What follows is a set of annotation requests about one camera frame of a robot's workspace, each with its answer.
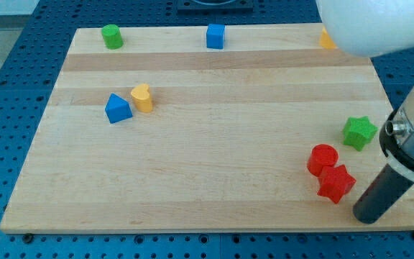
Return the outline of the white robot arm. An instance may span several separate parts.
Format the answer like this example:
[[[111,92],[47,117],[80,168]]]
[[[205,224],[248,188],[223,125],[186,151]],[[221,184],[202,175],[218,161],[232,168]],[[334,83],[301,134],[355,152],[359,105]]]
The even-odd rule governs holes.
[[[377,57],[414,47],[414,0],[317,0],[321,21],[339,49]],[[387,165],[414,182],[414,87],[381,131]]]

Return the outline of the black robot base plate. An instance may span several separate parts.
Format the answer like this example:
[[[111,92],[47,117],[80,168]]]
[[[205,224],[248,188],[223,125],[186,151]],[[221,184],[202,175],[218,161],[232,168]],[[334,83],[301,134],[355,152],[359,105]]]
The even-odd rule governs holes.
[[[251,11],[253,0],[177,0],[178,12]]]

